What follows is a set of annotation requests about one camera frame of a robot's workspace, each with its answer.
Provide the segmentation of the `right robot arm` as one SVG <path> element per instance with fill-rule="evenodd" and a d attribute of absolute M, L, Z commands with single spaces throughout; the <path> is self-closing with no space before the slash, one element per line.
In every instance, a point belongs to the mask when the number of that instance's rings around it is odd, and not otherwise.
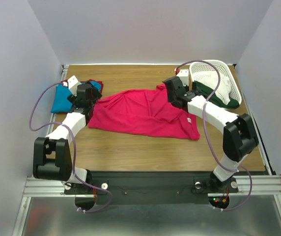
<path fill-rule="evenodd" d="M 168 102 L 203 120 L 204 133 L 210 144 L 206 123 L 223 135 L 223 157 L 214 157 L 217 166 L 210 175 L 209 186 L 215 192 L 226 188 L 231 177 L 239 171 L 242 161 L 258 146 L 253 120 L 248 114 L 238 115 L 221 108 L 196 91 L 184 86 L 178 76 L 163 81 Z"/>

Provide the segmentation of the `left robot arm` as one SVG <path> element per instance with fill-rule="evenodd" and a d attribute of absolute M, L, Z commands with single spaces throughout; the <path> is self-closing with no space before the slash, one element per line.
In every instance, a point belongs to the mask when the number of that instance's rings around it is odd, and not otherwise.
<path fill-rule="evenodd" d="M 76 134 L 88 125 L 96 102 L 102 97 L 91 82 L 68 83 L 72 103 L 70 112 L 63 122 L 50 122 L 43 125 L 57 125 L 46 137 L 38 137 L 33 146 L 33 176 L 37 179 L 60 180 L 75 183 L 81 193 L 97 189 L 92 185 L 91 172 L 76 167 Z"/>

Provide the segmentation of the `pink t-shirt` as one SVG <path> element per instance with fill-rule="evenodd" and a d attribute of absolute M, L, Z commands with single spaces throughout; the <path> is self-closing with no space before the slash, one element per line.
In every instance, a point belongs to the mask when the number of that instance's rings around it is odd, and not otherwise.
<path fill-rule="evenodd" d="M 150 137 L 200 138 L 196 116 L 168 103 L 164 84 L 155 90 L 130 89 L 100 99 L 88 127 Z"/>

